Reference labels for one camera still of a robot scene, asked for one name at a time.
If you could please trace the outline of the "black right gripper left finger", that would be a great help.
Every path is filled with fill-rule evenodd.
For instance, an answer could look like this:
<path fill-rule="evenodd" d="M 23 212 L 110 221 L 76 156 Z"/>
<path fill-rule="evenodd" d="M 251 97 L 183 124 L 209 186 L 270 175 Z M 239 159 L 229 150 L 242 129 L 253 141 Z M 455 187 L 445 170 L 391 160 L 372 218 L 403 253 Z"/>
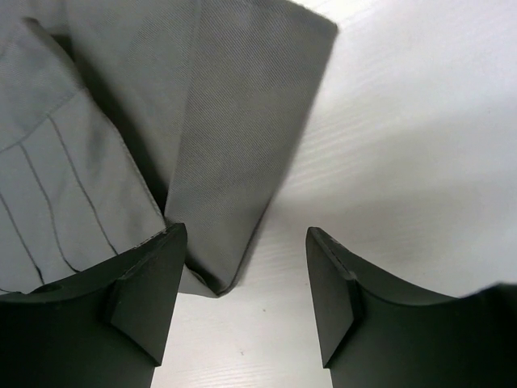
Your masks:
<path fill-rule="evenodd" d="M 173 224 L 83 272 L 2 295 L 2 386 L 150 386 L 186 252 L 186 227 Z"/>

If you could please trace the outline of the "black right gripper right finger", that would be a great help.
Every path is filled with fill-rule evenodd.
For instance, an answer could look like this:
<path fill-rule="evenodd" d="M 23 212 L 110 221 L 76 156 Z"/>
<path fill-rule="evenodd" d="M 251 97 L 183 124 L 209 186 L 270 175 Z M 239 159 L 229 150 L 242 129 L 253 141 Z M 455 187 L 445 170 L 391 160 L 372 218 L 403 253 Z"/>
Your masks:
<path fill-rule="evenodd" d="M 306 260 L 322 364 L 335 387 L 513 387 L 516 287 L 418 287 L 317 227 Z"/>

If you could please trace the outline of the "grey pleated skirt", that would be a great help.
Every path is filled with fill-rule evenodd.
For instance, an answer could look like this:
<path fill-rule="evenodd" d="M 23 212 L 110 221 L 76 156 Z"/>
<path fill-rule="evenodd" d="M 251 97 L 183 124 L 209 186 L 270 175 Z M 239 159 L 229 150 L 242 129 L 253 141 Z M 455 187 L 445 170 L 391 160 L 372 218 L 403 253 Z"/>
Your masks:
<path fill-rule="evenodd" d="M 2 2 L 1 291 L 178 222 L 180 292 L 229 292 L 337 35 L 290 1 Z"/>

